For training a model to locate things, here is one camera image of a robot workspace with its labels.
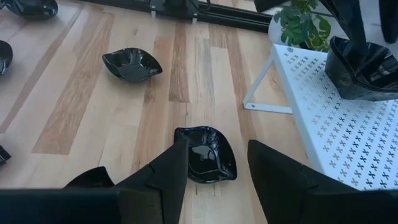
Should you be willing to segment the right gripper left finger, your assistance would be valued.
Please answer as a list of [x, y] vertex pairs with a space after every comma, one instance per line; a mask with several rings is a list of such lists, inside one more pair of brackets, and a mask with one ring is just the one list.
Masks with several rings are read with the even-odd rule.
[[117, 184], [122, 224], [178, 224], [188, 175], [188, 141], [179, 140]]

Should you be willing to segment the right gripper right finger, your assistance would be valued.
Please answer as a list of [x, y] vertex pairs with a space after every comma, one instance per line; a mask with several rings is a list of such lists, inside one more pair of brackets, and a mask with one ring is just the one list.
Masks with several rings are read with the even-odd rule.
[[257, 140], [248, 142], [248, 163], [268, 224], [299, 224], [305, 194], [318, 187], [305, 166]]

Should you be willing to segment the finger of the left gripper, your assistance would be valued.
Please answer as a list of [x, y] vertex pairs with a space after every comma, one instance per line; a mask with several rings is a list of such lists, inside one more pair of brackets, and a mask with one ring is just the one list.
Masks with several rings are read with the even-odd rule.
[[359, 0], [320, 0], [331, 12], [349, 38], [348, 44], [333, 36], [330, 40], [334, 53], [349, 53], [351, 55], [367, 55], [368, 43], [361, 16]]
[[398, 0], [379, 0], [379, 14], [385, 42], [396, 43], [398, 40]]

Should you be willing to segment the black bowl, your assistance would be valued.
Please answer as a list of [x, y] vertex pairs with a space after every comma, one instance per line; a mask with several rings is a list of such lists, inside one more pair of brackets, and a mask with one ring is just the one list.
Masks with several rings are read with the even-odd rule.
[[360, 52], [352, 41], [332, 37], [325, 73], [343, 90], [360, 86], [372, 91], [398, 93], [398, 59], [388, 48], [374, 43], [368, 42]]

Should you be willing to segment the black leaf-shaped mini plate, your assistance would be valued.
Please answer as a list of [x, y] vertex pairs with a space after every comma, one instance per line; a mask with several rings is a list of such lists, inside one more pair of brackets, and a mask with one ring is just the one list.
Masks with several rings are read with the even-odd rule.
[[137, 83], [163, 72], [160, 63], [139, 48], [125, 48], [102, 55], [106, 68], [116, 77]]
[[0, 40], [0, 75], [3, 75], [7, 72], [12, 59], [12, 47], [7, 42]]
[[25, 19], [50, 19], [58, 13], [56, 0], [0, 0], [0, 10], [4, 7]]
[[176, 128], [174, 142], [188, 141], [188, 178], [199, 184], [237, 179], [236, 159], [226, 137], [210, 126]]

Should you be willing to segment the black wavy square mini plate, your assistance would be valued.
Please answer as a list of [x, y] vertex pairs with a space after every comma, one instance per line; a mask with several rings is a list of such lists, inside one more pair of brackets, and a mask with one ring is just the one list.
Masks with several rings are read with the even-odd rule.
[[92, 168], [71, 180], [66, 188], [108, 188], [113, 187], [111, 180], [104, 166]]
[[350, 72], [325, 70], [338, 93], [346, 100], [386, 101], [398, 99], [398, 80], [382, 79], [384, 87], [378, 87], [365, 81], [358, 80]]

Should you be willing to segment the black small square mini plate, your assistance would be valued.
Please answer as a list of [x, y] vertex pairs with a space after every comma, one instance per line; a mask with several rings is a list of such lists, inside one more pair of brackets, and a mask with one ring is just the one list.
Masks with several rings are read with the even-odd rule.
[[12, 156], [0, 145], [0, 166], [4, 165]]

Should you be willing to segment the green plant in white pot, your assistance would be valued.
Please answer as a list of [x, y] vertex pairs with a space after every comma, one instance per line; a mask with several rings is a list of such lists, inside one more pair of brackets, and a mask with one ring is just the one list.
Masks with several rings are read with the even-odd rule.
[[319, 0], [291, 0], [276, 12], [269, 24], [268, 36], [274, 44], [327, 52], [331, 24], [314, 13]]

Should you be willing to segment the white perforated metal rack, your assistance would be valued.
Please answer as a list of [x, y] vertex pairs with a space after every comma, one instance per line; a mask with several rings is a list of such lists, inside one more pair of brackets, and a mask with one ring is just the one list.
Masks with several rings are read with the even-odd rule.
[[[358, 190], [398, 190], [398, 100], [344, 100], [324, 72], [326, 53], [274, 44], [244, 98], [247, 110], [291, 114], [312, 167]], [[289, 106], [250, 99], [271, 65]]]

